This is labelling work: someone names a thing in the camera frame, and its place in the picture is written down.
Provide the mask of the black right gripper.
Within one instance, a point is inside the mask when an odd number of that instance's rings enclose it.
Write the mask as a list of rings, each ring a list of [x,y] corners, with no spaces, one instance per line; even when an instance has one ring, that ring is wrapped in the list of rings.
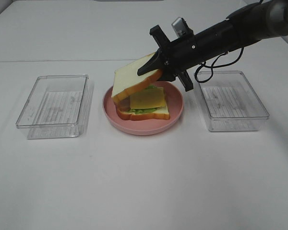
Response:
[[[163,70],[163,81],[179,78],[185,91],[193,89],[187,70],[230,49],[230,25],[216,24],[194,35],[169,41],[159,25],[150,29],[159,49],[137,70],[142,76],[156,69]]]

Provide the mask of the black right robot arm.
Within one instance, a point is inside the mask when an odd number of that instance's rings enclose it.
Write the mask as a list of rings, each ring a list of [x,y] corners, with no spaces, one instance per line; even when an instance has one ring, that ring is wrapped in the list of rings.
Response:
[[[179,78],[185,90],[190,91],[193,83],[187,70],[191,67],[263,39],[287,36],[288,0],[249,4],[198,34],[194,34],[181,17],[172,23],[172,27],[178,36],[173,41],[167,38],[159,25],[150,29],[150,35],[159,48],[137,74],[141,76],[161,69],[161,81]]]

